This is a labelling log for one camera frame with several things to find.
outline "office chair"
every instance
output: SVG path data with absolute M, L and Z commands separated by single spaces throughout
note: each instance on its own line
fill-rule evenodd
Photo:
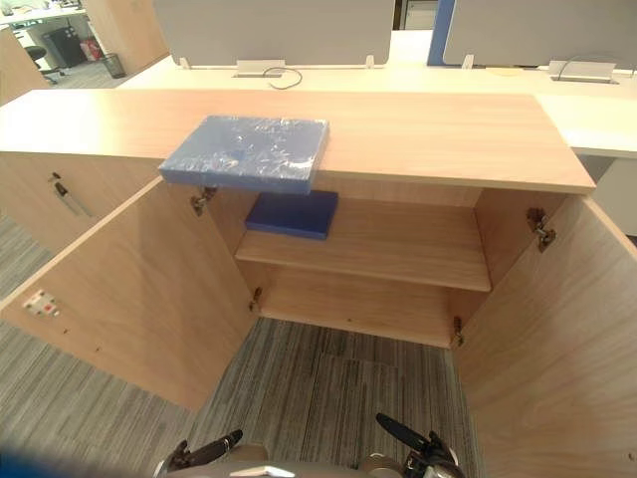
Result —
M 38 70 L 40 70 L 40 73 L 42 73 L 42 76 L 44 78 L 46 78 L 47 81 L 51 85 L 56 85 L 58 82 L 56 80 L 54 80 L 53 78 L 48 77 L 47 75 L 52 75 L 54 73 L 57 73 L 61 77 L 66 75 L 62 70 L 60 70 L 60 67 L 56 67 L 56 68 L 53 68 L 51 70 L 41 70 L 40 69 L 40 65 L 38 65 L 38 62 L 36 60 L 40 60 L 41 58 L 46 57 L 46 55 L 47 55 L 47 49 L 46 48 L 39 47 L 39 46 L 31 46 L 31 47 L 25 47 L 25 50 L 27 51 L 27 53 L 31 57 L 31 60 L 33 60 L 33 63 L 36 64 L 36 67 L 38 67 Z

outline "cabinet shelf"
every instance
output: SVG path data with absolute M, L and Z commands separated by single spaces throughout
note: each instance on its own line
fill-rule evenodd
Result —
M 325 241 L 247 231 L 237 259 L 487 292 L 473 209 L 341 198 Z
M 441 348 L 451 343 L 445 288 L 292 268 L 270 272 L 264 317 Z

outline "blue box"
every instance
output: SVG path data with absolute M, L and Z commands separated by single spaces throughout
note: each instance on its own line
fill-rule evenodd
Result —
M 335 192 L 262 192 L 246 218 L 246 227 L 256 231 L 324 240 L 337 204 L 338 194 Z
M 208 117 L 160 166 L 167 182 L 308 194 L 327 121 Z

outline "door handle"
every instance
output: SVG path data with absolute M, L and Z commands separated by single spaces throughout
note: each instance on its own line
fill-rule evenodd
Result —
M 93 217 L 91 210 L 85 206 L 82 201 L 71 194 L 71 191 L 62 184 L 61 179 L 62 176 L 55 171 L 51 173 L 51 177 L 49 178 L 49 182 L 53 182 L 53 188 L 58 199 L 60 199 L 76 216 L 84 213 L 89 217 Z

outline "open cabinet door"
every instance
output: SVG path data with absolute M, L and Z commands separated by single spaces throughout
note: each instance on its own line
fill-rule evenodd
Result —
M 219 230 L 191 209 L 194 193 L 152 180 L 14 291 L 0 318 L 199 408 L 256 317 Z M 55 298 L 57 316 L 24 308 L 40 290 Z
M 454 353 L 492 478 L 637 476 L 637 251 L 566 199 Z

